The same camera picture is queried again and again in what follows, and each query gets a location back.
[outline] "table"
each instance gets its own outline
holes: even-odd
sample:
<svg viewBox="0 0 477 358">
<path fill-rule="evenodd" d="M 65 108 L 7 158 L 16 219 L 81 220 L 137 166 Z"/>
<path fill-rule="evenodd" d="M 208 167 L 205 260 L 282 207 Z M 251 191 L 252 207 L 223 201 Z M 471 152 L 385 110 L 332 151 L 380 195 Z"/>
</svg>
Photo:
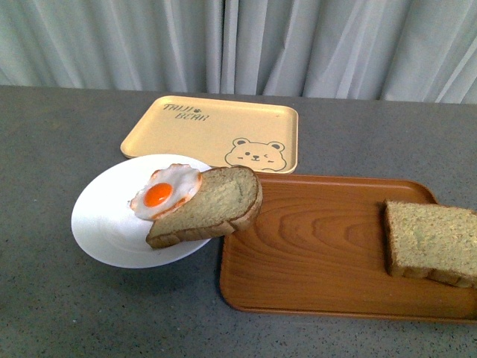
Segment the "table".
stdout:
<svg viewBox="0 0 477 358">
<path fill-rule="evenodd" d="M 149 269 L 82 252 L 76 199 L 126 160 L 122 140 L 166 94 L 0 87 L 0 357 L 476 357 L 471 324 L 234 310 L 218 286 L 220 239 Z M 295 173 L 416 180 L 477 209 L 475 105 L 195 96 L 297 110 Z"/>
</svg>

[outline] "whole wheat bread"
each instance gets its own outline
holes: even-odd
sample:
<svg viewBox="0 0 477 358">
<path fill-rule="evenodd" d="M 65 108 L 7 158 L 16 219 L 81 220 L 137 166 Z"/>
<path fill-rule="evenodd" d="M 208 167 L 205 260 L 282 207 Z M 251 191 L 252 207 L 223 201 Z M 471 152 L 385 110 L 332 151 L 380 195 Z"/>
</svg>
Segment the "whole wheat bread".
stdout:
<svg viewBox="0 0 477 358">
<path fill-rule="evenodd" d="M 477 213 L 437 204 L 385 202 L 388 273 L 477 288 Z"/>
<path fill-rule="evenodd" d="M 220 167 L 202 175 L 202 186 L 191 201 L 153 223 L 146 237 L 152 248 L 228 235 L 255 221 L 262 206 L 262 185 L 252 169 Z"/>
</svg>

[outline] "tray rim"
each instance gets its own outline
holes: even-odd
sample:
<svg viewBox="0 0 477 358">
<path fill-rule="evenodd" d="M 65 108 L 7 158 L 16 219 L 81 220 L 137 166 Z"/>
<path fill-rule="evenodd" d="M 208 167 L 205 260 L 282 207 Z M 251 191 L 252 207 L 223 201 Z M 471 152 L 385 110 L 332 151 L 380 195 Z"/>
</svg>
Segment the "tray rim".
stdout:
<svg viewBox="0 0 477 358">
<path fill-rule="evenodd" d="M 268 182 L 284 182 L 284 183 L 329 183 L 333 185 L 334 180 L 342 183 L 356 183 L 357 185 L 372 186 L 367 184 L 369 182 L 380 182 L 387 185 L 393 183 L 411 184 L 423 190 L 430 199 L 429 204 L 439 204 L 435 194 L 426 185 L 409 179 L 395 179 L 395 178 L 372 178 L 372 177 L 351 177 L 351 176 L 327 176 L 327 175 L 307 175 L 307 174 L 289 174 L 286 176 L 276 176 L 270 173 L 257 173 L 260 180 L 266 180 Z M 446 318 L 426 315 L 398 315 L 398 314 L 384 314 L 384 313 L 360 313 L 360 312 L 340 312 L 340 311 L 324 311 L 324 310 L 299 310 L 299 309 L 280 309 L 269 307 L 249 307 L 236 304 L 227 297 L 227 290 L 224 290 L 224 281 L 226 277 L 223 275 L 225 263 L 225 254 L 228 251 L 227 237 L 225 236 L 221 251 L 221 273 L 219 277 L 219 289 L 223 299 L 232 308 L 246 312 L 246 313 L 265 313 L 265 314 L 278 314 L 278 315 L 310 315 L 317 317 L 334 317 L 334 318 L 366 318 L 366 319 L 387 319 L 391 321 L 420 321 L 431 323 L 444 323 L 444 324 L 477 324 L 477 318 Z"/>
<path fill-rule="evenodd" d="M 291 135 L 291 139 L 293 141 L 293 165 L 290 166 L 286 170 L 281 170 L 279 172 L 275 173 L 270 173 L 270 174 L 291 174 L 293 173 L 296 168 L 298 167 L 298 133 L 299 133 L 299 123 L 300 123 L 300 115 L 295 110 L 293 107 L 285 106 L 283 104 L 266 104 L 266 103 L 257 103 L 257 102 L 247 102 L 247 101 L 233 101 L 233 100 L 228 100 L 228 99 L 216 99 L 216 98 L 203 98 L 203 97 L 194 97 L 194 96 L 185 96 L 185 95 L 162 95 L 158 98 L 156 98 L 151 105 L 148 107 L 148 109 L 142 114 L 141 118 L 136 122 L 136 124 L 130 129 L 130 131 L 127 133 L 126 137 L 121 141 L 121 145 L 119 146 L 119 149 L 121 153 L 126 157 L 126 158 L 135 158 L 135 157 L 140 157 L 141 155 L 135 155 L 132 154 L 131 151 L 127 150 L 127 146 L 129 145 L 129 142 L 134 138 L 134 133 L 141 128 L 143 125 L 141 122 L 143 122 L 143 119 L 153 110 L 155 109 L 155 106 L 157 106 L 161 101 L 168 100 L 170 98 L 180 98 L 181 100 L 184 99 L 189 99 L 189 100 L 195 100 L 195 101 L 204 101 L 204 102 L 212 102 L 212 103 L 223 103 L 223 104 L 234 104 L 234 105 L 240 105 L 240 104 L 245 104 L 247 106 L 251 107 L 272 107 L 275 109 L 282 108 L 287 111 L 291 111 L 293 113 L 293 119 L 292 121 L 294 122 L 294 135 Z"/>
</svg>

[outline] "bear illustration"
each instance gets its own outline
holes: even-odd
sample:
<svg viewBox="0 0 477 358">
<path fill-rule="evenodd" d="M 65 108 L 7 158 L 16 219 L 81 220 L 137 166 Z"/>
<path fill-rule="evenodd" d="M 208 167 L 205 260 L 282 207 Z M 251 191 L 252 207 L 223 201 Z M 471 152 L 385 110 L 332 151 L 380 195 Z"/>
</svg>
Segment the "bear illustration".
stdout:
<svg viewBox="0 0 477 358">
<path fill-rule="evenodd" d="M 225 156 L 231 166 L 248 166 L 255 170 L 271 170 L 278 172 L 286 167 L 282 152 L 285 146 L 280 142 L 251 142 L 247 138 L 233 140 L 233 148 Z"/>
</svg>

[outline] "wooden tray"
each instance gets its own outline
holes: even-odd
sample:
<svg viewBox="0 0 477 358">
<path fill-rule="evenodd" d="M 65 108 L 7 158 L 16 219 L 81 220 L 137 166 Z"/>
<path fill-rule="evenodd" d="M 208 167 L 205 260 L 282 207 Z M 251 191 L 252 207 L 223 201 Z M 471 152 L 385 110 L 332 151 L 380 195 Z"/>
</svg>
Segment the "wooden tray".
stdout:
<svg viewBox="0 0 477 358">
<path fill-rule="evenodd" d="M 224 240 L 220 285 L 257 313 L 472 322 L 477 290 L 385 271 L 382 202 L 435 203 L 405 180 L 260 174 L 255 225 Z"/>
</svg>

